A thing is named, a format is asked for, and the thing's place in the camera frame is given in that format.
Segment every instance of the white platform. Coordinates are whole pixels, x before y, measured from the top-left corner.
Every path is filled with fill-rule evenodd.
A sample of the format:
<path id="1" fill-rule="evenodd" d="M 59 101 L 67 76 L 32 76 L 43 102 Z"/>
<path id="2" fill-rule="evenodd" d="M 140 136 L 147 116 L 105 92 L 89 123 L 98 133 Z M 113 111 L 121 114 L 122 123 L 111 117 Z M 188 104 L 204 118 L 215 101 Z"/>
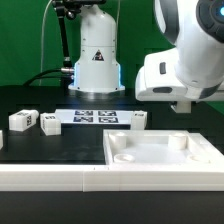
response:
<path id="1" fill-rule="evenodd" d="M 0 191 L 224 191 L 224 156 L 186 131 L 178 149 L 176 134 L 105 130 L 106 165 L 0 165 Z"/>

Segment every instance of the white plastic part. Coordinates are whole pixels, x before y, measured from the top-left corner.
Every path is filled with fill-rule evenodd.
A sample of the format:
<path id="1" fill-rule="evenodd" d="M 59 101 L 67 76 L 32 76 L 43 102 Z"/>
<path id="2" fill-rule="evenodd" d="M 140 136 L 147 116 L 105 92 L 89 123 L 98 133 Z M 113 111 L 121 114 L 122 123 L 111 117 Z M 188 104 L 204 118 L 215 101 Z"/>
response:
<path id="1" fill-rule="evenodd" d="M 144 130 L 147 124 L 147 112 L 134 111 L 131 117 L 131 130 Z"/>
<path id="2" fill-rule="evenodd" d="M 45 135 L 61 135 L 61 121 L 54 113 L 40 115 L 41 129 Z"/>
<path id="3" fill-rule="evenodd" d="M 187 146 L 187 136 L 183 133 L 169 135 L 168 147 L 174 150 L 184 150 Z"/>
<path id="4" fill-rule="evenodd" d="M 171 108 L 176 113 L 191 113 L 191 101 L 177 101 L 175 104 L 171 105 Z"/>
<path id="5" fill-rule="evenodd" d="M 115 138 L 111 141 L 111 136 L 119 132 L 126 136 L 126 147 L 118 147 L 120 142 L 116 142 Z M 205 138 L 187 131 L 105 130 L 104 151 L 109 165 L 114 164 L 114 156 L 118 154 L 132 155 L 135 165 L 179 166 L 188 164 L 189 158 L 198 156 L 209 158 L 213 164 L 224 161 L 224 156 Z"/>
<path id="6" fill-rule="evenodd" d="M 116 61 L 114 19 L 97 5 L 83 6 L 81 10 L 81 56 L 69 89 L 103 94 L 124 90 Z"/>
<path id="7" fill-rule="evenodd" d="M 36 110 L 21 110 L 9 116 L 9 130 L 25 131 L 36 124 L 39 116 Z"/>
<path id="8" fill-rule="evenodd" d="M 119 164 L 124 163 L 133 163 L 135 161 L 135 157 L 129 154 L 116 154 L 114 156 L 114 162 Z"/>
<path id="9" fill-rule="evenodd" d="M 0 130 L 0 150 L 3 147 L 3 135 L 2 135 L 2 131 Z"/>
<path id="10" fill-rule="evenodd" d="M 111 141 L 111 144 L 114 144 L 114 146 L 118 150 L 126 148 L 127 135 L 124 132 L 117 132 L 115 134 L 111 134 L 109 135 L 109 139 Z"/>

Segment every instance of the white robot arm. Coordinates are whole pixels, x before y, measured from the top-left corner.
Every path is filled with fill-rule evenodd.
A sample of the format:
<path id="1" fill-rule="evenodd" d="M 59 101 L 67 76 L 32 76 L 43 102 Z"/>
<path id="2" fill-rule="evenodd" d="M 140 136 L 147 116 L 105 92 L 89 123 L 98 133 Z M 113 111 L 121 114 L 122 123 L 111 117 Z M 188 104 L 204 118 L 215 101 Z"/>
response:
<path id="1" fill-rule="evenodd" d="M 97 5 L 81 8 L 81 56 L 75 64 L 71 94 L 85 98 L 110 98 L 125 88 L 116 61 L 116 23 Z"/>
<path id="2" fill-rule="evenodd" d="M 138 100 L 224 100 L 224 3 L 155 0 L 163 35 L 176 47 L 147 55 L 136 79 Z"/>

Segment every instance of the cable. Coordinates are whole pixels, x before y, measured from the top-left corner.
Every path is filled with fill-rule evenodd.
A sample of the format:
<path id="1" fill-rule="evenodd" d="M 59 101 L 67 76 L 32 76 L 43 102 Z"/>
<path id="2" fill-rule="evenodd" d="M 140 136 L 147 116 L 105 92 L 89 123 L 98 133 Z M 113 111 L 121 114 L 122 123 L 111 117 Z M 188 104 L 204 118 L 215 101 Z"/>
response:
<path id="1" fill-rule="evenodd" d="M 41 78 L 45 78 L 43 77 L 44 75 L 47 75 L 49 73 L 55 73 L 55 72 L 61 72 L 61 69 L 60 68 L 56 68 L 56 69 L 50 69 L 50 70 L 47 70 L 47 71 L 44 71 L 44 72 L 41 72 L 37 75 L 35 75 L 33 78 L 29 79 L 28 81 L 26 81 L 23 86 L 29 86 L 30 83 L 32 83 L 34 80 L 36 79 L 41 79 Z"/>
<path id="2" fill-rule="evenodd" d="M 50 8 L 52 0 L 50 0 L 45 8 L 43 21 L 42 21 L 42 29 L 41 29 L 41 62 L 40 62 L 40 72 L 43 72 L 43 66 L 44 66 L 44 37 L 45 37 L 45 26 L 46 26 L 46 18 L 47 18 L 47 12 Z"/>
<path id="3" fill-rule="evenodd" d="M 117 52 L 117 36 L 118 36 L 118 26 L 119 26 L 119 19 L 120 19 L 120 10 L 121 10 L 121 0 L 117 2 L 117 21 L 116 21 L 116 42 L 115 42 L 115 50 Z"/>

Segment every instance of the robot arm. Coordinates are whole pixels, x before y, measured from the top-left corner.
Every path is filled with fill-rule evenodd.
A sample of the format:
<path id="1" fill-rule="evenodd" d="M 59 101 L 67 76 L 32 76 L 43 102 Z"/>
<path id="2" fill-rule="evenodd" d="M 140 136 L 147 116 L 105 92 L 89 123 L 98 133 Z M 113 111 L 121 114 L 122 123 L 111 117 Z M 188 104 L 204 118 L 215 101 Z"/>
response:
<path id="1" fill-rule="evenodd" d="M 224 4 L 155 0 L 163 35 L 176 47 L 146 56 L 136 80 L 139 100 L 224 100 Z"/>

